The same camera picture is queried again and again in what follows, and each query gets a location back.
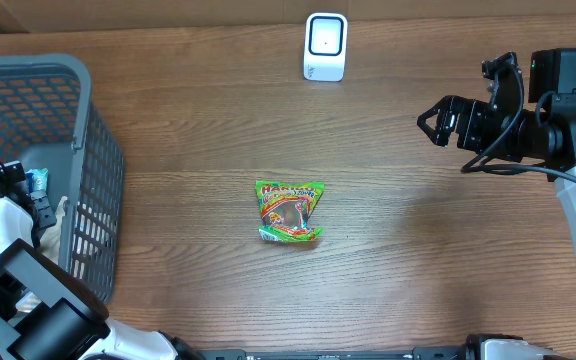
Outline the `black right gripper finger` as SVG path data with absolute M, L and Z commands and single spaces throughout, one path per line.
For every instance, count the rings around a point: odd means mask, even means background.
M 422 131 L 453 131 L 455 129 L 454 100 L 454 95 L 444 96 L 434 106 L 418 116 L 417 126 Z M 428 124 L 428 120 L 432 117 L 438 121 L 435 126 Z
M 455 127 L 437 123 L 434 127 L 426 122 L 420 124 L 420 129 L 431 140 L 434 145 L 446 147 L 449 143 L 451 134 L 454 132 Z

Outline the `light teal snack packet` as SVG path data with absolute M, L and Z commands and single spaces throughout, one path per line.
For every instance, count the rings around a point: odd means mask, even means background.
M 36 191 L 47 191 L 49 179 L 49 170 L 47 168 L 30 169 L 25 173 L 25 176 L 30 193 Z

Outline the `beige snack bag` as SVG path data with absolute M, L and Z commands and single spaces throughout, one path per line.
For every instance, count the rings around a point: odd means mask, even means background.
M 59 263 L 62 222 L 65 216 L 65 203 L 68 198 L 62 196 L 55 211 L 56 224 L 48 228 L 40 238 L 39 251 L 55 264 Z M 16 304 L 16 309 L 23 313 L 30 313 L 39 304 L 39 298 L 27 293 Z

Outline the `green gummy candy bag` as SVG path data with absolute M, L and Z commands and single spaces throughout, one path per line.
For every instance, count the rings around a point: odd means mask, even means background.
M 289 184 L 258 180 L 255 185 L 263 225 L 260 237 L 268 242 L 313 242 L 323 232 L 308 221 L 325 190 L 323 182 Z

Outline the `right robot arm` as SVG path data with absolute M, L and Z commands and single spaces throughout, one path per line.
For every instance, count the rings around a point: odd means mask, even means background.
M 445 147 L 452 134 L 474 152 L 464 174 L 541 173 L 555 186 L 576 257 L 576 48 L 536 51 L 522 78 L 515 53 L 482 64 L 487 102 L 447 95 L 417 119 L 430 141 Z

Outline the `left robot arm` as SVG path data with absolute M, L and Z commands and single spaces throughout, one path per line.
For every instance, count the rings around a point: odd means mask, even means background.
M 36 248 L 47 215 L 24 180 L 19 163 L 0 161 L 0 359 L 201 360 L 178 337 L 112 319 L 86 285 Z

